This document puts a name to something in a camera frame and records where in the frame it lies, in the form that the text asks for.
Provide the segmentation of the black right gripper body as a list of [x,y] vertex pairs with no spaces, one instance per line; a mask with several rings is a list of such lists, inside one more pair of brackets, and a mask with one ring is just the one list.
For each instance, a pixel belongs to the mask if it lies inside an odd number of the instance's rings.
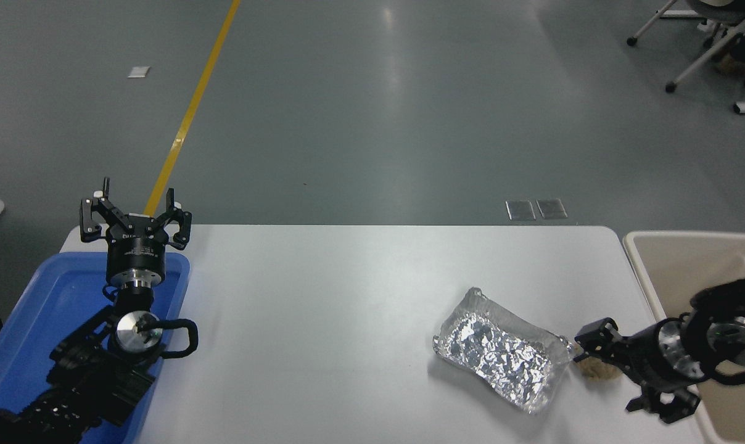
[[640,386],[668,390],[672,383],[670,368],[659,349],[657,333],[660,326],[652,325],[624,337],[622,354],[625,356],[629,379]]

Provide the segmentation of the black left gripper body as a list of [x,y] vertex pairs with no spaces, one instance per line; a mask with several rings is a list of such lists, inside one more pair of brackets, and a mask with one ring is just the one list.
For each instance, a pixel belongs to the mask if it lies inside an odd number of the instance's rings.
[[130,214],[107,230],[108,281],[130,281],[134,271],[150,281],[166,279],[167,232],[149,216]]

